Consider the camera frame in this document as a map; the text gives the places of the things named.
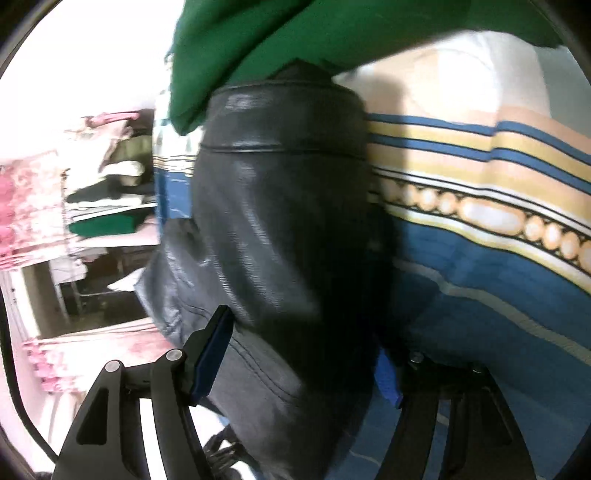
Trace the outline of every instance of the metal screw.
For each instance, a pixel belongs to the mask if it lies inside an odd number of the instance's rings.
[[[105,365],[105,370],[108,372],[116,372],[119,369],[119,362],[117,360],[111,360]]]
[[[183,356],[183,351],[175,348],[174,350],[169,350],[166,352],[166,360],[170,360],[174,362]]]
[[[414,364],[419,364],[425,360],[425,356],[421,352],[411,352],[409,360]]]

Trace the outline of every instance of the yellow stripe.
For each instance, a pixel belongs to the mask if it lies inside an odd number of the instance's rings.
[[[514,132],[498,132],[492,138],[492,148],[510,148],[567,171],[580,179],[591,181],[591,166],[535,138]]]
[[[561,259],[548,254],[536,247],[526,244],[514,238],[497,236],[492,233],[483,232],[458,220],[442,218],[425,213],[415,212],[395,205],[387,205],[386,209],[392,216],[407,220],[419,225],[433,226],[457,233],[468,240],[490,248],[498,248],[508,252],[516,253],[522,257],[540,264],[566,278],[587,293],[591,294],[591,277],[582,273],[577,268],[568,265]]]
[[[368,154],[377,167],[467,186],[496,187],[591,226],[591,196],[523,165],[504,160],[480,162],[377,144],[368,145]]]
[[[370,133],[389,137],[409,138],[411,140],[428,140],[431,142],[457,145],[458,147],[474,148],[488,152],[491,150],[491,138],[470,132],[460,132],[447,128],[428,127],[425,125],[400,125],[382,122],[368,122]]]

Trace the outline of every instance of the black cable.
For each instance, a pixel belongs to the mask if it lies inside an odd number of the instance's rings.
[[[21,391],[18,388],[17,370],[14,367],[14,357],[12,355],[12,342],[10,339],[10,325],[8,324],[8,314],[6,305],[4,305],[4,295],[1,295],[2,302],[0,308],[0,351],[2,352],[2,363],[4,364],[4,373],[6,374],[6,382],[8,384],[8,391],[12,398],[12,404],[17,411],[18,417],[22,424],[27,429],[27,432],[35,442],[39,445],[53,463],[57,463],[57,454],[46,442],[45,438],[39,433],[35,424],[31,421],[25,405],[22,403]]]

